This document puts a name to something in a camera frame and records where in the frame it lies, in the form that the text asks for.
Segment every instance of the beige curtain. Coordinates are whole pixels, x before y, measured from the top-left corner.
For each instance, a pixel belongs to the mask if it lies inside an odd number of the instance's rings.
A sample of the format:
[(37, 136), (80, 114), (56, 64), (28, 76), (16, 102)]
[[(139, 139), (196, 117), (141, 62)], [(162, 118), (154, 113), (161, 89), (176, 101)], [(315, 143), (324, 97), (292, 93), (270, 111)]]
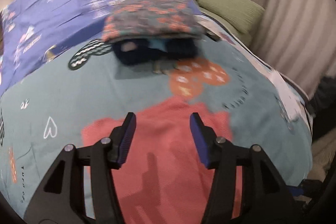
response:
[(252, 51), (312, 96), (336, 75), (335, 0), (253, 0), (266, 8)]

